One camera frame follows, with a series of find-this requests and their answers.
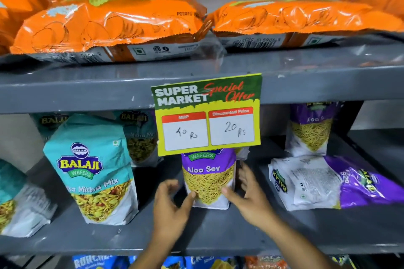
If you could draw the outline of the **blue yellow snack packet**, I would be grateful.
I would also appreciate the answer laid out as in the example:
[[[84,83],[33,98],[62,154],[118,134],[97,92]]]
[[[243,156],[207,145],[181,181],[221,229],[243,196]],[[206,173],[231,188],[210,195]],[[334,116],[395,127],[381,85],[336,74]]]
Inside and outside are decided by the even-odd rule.
[[[186,256],[186,269],[239,269],[234,256]]]

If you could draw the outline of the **person's right hand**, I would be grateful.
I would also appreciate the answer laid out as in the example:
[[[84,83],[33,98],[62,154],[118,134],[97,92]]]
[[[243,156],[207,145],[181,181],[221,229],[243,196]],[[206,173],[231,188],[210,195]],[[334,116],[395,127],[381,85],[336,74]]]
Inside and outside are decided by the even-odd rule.
[[[261,189],[253,171],[242,160],[240,161],[238,178],[242,189],[245,191],[243,197],[245,205],[237,209],[247,222],[271,236],[272,224],[278,222],[278,216]]]

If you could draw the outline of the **grey metal shelf board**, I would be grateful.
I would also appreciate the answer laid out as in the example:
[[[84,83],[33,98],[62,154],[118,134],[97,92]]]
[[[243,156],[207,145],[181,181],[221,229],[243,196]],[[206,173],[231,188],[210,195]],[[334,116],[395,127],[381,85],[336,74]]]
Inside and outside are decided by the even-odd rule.
[[[404,183],[404,129],[351,131],[347,138],[334,135],[331,154],[357,160],[368,169]],[[252,148],[248,164],[258,176],[275,211],[327,254],[404,253],[404,205],[316,209],[288,212],[270,183],[267,164],[283,151],[270,139]],[[59,203],[51,224],[29,238],[0,236],[0,254],[135,255],[147,245],[153,218],[153,199],[124,226],[86,224],[60,178],[44,159],[30,172]],[[275,244],[247,223],[234,205],[227,210],[193,208],[174,253],[191,256],[269,255]]]
[[[236,49],[218,62],[19,65],[0,67],[0,114],[149,108],[154,86],[258,73],[262,104],[404,99],[404,42],[382,36],[339,46]]]

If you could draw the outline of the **black shelf bracket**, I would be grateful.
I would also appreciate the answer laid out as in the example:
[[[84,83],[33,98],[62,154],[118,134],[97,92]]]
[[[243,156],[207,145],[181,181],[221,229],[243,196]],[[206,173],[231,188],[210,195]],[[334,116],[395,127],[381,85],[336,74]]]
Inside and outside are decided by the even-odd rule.
[[[404,186],[404,99],[342,102],[328,154],[348,155]]]

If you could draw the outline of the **green yellow price sign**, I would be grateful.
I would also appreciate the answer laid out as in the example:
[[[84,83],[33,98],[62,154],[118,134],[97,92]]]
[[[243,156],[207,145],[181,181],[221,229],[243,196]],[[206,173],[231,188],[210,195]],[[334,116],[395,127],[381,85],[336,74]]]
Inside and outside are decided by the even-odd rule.
[[[151,87],[158,155],[261,144],[262,74]]]

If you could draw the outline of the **person's left hand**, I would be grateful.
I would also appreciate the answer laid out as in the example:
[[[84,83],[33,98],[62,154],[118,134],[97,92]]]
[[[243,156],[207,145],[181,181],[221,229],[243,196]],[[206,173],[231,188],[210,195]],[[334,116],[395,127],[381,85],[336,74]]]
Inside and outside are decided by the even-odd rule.
[[[182,235],[189,215],[178,215],[180,207],[173,202],[171,195],[179,189],[177,179],[161,182],[154,197],[154,227],[152,238],[177,241]]]

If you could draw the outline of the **person's right forearm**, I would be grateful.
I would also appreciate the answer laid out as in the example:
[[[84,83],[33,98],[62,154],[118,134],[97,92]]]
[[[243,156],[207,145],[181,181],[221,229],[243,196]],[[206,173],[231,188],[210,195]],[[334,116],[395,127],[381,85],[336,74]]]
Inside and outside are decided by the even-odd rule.
[[[266,218],[262,230],[275,242],[291,269],[340,268],[338,264],[277,215],[270,215]]]

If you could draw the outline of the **person's left forearm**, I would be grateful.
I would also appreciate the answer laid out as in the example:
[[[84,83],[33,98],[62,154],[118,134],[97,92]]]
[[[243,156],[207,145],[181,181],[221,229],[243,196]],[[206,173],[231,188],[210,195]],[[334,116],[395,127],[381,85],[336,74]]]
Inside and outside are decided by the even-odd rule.
[[[161,269],[175,242],[168,239],[152,239],[128,269]]]

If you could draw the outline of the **orange red snack packet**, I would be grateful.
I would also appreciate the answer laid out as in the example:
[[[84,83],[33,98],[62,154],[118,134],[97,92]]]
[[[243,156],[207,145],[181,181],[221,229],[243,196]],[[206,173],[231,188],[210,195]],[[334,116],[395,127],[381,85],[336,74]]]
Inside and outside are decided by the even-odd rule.
[[[243,269],[289,269],[281,256],[245,256]]]

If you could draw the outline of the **teal mix snack packet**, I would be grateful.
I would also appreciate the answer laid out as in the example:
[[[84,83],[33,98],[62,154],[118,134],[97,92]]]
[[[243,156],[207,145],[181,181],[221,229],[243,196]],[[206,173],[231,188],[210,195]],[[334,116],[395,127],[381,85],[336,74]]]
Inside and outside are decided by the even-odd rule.
[[[56,210],[42,188],[0,159],[0,236],[31,237],[51,223]]]
[[[87,224],[126,225],[139,212],[121,124],[75,113],[48,139],[43,152]]]
[[[153,109],[114,111],[126,137],[132,167],[156,167],[163,157],[157,151],[158,131]]]
[[[44,143],[46,143],[58,127],[70,117],[71,113],[46,112],[30,113],[29,115],[38,129]]]

